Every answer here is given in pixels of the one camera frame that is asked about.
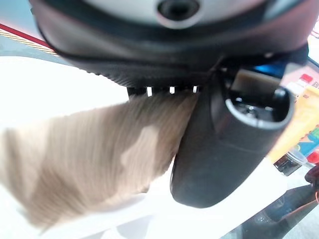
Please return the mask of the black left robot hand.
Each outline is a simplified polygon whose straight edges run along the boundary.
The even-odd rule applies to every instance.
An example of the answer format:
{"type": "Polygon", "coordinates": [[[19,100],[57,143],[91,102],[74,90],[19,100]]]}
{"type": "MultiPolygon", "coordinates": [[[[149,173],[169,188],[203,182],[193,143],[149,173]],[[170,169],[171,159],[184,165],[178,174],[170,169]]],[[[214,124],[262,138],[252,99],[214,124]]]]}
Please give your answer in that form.
{"type": "Polygon", "coordinates": [[[198,86],[170,191],[211,207],[255,170],[288,126],[280,85],[308,57],[316,0],[33,0],[39,32],[58,55],[129,94],[198,86]]]}

